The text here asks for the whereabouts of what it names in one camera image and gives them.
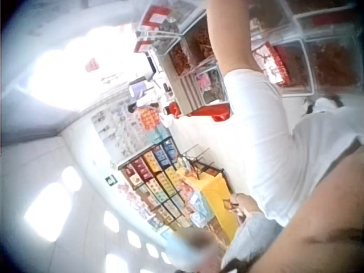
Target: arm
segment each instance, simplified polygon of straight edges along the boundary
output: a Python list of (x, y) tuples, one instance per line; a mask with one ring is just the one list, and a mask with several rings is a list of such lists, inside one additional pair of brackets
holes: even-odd
[(241, 140), (243, 162), (239, 165), (245, 166), (250, 194), (267, 218), (285, 217), (297, 188), (300, 156), (280, 93), (251, 53), (248, 0), (209, 0), (208, 27), (225, 76)]
[(260, 71), (251, 53), (247, 0), (209, 0), (211, 45), (223, 75), (247, 68)]

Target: ceiling light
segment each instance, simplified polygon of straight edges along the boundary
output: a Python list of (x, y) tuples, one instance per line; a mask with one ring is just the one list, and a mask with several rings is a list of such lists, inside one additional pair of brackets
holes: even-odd
[(167, 257), (167, 254), (166, 253), (161, 252), (160, 254), (161, 254), (161, 256), (162, 256), (162, 258), (163, 258), (163, 260), (164, 260), (164, 262), (166, 264), (171, 264), (171, 262), (168, 260), (168, 257)]
[(113, 232), (115, 232), (115, 233), (119, 232), (119, 221), (116, 219), (115, 216), (113, 216), (108, 211), (105, 211), (105, 214), (104, 214), (104, 224), (109, 229), (111, 229)]
[(106, 273), (128, 273), (127, 263), (115, 254), (106, 255)]
[(62, 231), (71, 206), (71, 199), (64, 187), (52, 183), (41, 191), (24, 218), (40, 236), (54, 242)]
[(62, 172), (62, 181), (71, 192), (77, 192), (82, 185), (82, 179), (75, 168), (69, 166)]
[(142, 243), (140, 242), (139, 236), (137, 236), (134, 232), (128, 230), (127, 231), (127, 239), (129, 243), (137, 248), (142, 247)]
[(147, 250), (149, 252), (149, 255), (151, 255), (154, 258), (159, 258), (159, 253), (154, 245), (151, 245), (150, 243), (146, 244)]

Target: white shirt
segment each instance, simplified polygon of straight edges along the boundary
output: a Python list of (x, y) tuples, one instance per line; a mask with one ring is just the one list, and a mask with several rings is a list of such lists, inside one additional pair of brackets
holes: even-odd
[(280, 93), (262, 73), (232, 71), (225, 86), (250, 194), (268, 219), (286, 226), (359, 134), (333, 111), (305, 116), (290, 133)]

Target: yellow display stand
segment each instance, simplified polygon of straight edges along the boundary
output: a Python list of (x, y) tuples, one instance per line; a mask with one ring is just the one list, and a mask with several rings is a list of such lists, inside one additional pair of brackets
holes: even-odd
[(224, 207), (223, 199), (230, 198), (230, 192), (226, 185), (225, 179), (219, 173), (216, 177), (202, 172), (199, 174), (200, 179), (194, 177), (186, 177), (183, 169), (178, 169), (177, 173), (185, 179), (192, 188), (199, 190), (209, 203), (211, 210), (219, 221), (221, 228), (233, 240), (235, 232), (238, 228), (237, 218), (234, 214), (228, 212)]

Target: fluorescent light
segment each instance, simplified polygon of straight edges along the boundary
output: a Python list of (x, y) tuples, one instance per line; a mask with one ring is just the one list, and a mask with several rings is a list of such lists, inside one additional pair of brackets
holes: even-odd
[(127, 263), (115, 254), (106, 255), (106, 273), (128, 273)]
[(119, 221), (108, 211), (104, 214), (104, 224), (113, 232), (119, 232)]
[(151, 245), (150, 243), (146, 244), (147, 250), (149, 252), (149, 255), (151, 255), (154, 258), (159, 258), (159, 253), (154, 245)]
[(142, 243), (140, 242), (139, 236), (137, 236), (134, 232), (128, 230), (127, 231), (127, 239), (129, 243), (137, 248), (142, 247)]
[(71, 199), (64, 187), (52, 183), (41, 191), (24, 218), (40, 236), (54, 242), (62, 231), (71, 206)]
[(171, 264), (171, 262), (168, 260), (168, 257), (167, 257), (167, 254), (166, 253), (161, 252), (160, 254), (161, 254), (161, 256), (162, 256), (162, 258), (163, 258), (163, 260), (164, 260), (164, 262), (166, 264)]
[(82, 179), (75, 168), (69, 166), (62, 172), (62, 181), (71, 192), (77, 192), (82, 186)]

